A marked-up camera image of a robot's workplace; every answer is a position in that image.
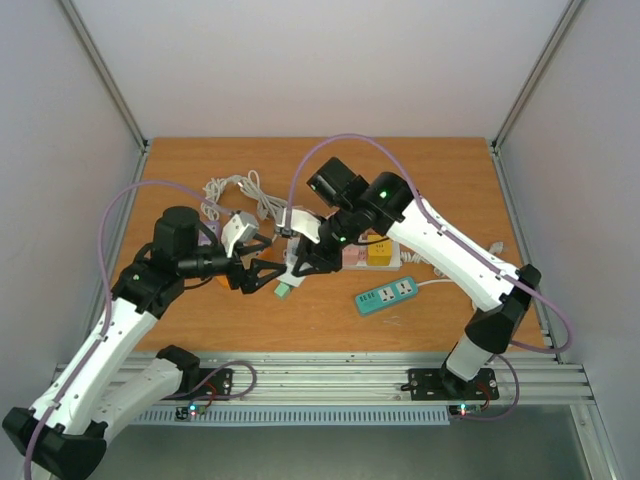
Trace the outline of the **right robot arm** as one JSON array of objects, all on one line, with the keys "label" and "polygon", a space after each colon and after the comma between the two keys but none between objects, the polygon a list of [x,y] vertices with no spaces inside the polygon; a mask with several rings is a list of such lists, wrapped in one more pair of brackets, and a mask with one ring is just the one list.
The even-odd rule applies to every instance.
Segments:
[{"label": "right robot arm", "polygon": [[442,364],[439,377],[451,398],[473,389],[480,369],[506,351],[529,310],[541,273],[489,253],[442,218],[409,182],[383,172],[373,182],[330,158],[307,182],[334,208],[326,218],[287,207],[277,221],[282,235],[298,235],[293,275],[338,272],[342,252],[361,234],[377,234],[409,248],[452,280],[476,310]]}]

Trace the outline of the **white usb charger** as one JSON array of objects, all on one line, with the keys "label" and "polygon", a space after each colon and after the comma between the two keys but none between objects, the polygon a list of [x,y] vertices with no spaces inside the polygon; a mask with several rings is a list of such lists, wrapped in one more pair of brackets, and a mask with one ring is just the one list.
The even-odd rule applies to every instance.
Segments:
[{"label": "white usb charger", "polygon": [[286,271],[281,274],[277,280],[281,283],[284,283],[290,287],[293,288],[298,288],[303,281],[305,280],[304,277],[300,277],[300,276],[295,276],[293,274],[293,265],[292,264],[287,264],[286,265]]}]

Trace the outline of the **pink cube socket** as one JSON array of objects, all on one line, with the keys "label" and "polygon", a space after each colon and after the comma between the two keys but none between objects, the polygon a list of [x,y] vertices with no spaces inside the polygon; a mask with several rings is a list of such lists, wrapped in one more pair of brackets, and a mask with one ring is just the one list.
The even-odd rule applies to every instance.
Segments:
[{"label": "pink cube socket", "polygon": [[366,246],[349,245],[342,250],[342,266],[344,269],[356,269],[367,265],[368,248]]}]

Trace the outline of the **green plug adapter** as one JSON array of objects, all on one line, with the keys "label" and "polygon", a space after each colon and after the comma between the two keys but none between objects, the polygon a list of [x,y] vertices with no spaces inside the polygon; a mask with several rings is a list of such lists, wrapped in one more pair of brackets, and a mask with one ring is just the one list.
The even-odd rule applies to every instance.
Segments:
[{"label": "green plug adapter", "polygon": [[281,300],[284,300],[286,298],[288,298],[291,293],[294,291],[294,287],[284,283],[284,282],[280,282],[276,288],[274,289],[274,294]]}]

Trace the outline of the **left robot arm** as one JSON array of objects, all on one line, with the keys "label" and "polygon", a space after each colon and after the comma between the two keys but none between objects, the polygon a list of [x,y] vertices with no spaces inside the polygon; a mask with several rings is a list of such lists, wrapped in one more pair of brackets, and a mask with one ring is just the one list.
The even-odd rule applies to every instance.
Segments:
[{"label": "left robot arm", "polygon": [[108,393],[113,376],[187,289],[190,279],[226,277],[251,294],[285,273],[281,263],[244,256],[270,247],[252,215],[236,212],[217,237],[185,206],[166,209],[151,242],[106,290],[104,311],[62,374],[28,408],[14,407],[2,428],[24,456],[23,476],[86,479],[108,444],[138,414],[164,399],[189,398],[206,379],[194,354],[170,345],[124,385]]}]

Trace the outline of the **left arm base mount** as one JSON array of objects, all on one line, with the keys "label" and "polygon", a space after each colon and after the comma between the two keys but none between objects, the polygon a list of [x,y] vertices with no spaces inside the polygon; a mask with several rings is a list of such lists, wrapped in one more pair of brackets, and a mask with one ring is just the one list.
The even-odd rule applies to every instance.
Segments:
[{"label": "left arm base mount", "polygon": [[212,395],[226,397],[231,394],[233,370],[231,368],[200,368],[197,373],[187,373],[178,390],[169,395],[170,400],[203,400]]}]

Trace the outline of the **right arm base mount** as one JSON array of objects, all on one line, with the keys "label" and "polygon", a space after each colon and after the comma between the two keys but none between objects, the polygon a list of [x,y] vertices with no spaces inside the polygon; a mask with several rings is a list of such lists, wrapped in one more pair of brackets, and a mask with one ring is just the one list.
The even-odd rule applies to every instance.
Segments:
[{"label": "right arm base mount", "polygon": [[464,381],[443,368],[413,368],[407,382],[400,387],[413,401],[497,400],[500,393],[495,372],[481,368],[470,381]]}]

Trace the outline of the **yellow cube socket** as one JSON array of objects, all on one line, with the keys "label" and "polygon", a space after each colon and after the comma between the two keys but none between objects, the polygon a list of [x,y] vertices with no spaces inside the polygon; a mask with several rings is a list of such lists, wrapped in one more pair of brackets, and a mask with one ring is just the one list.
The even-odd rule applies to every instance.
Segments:
[{"label": "yellow cube socket", "polygon": [[367,246],[367,264],[374,267],[387,267],[393,256],[393,246],[390,240],[379,241]]}]

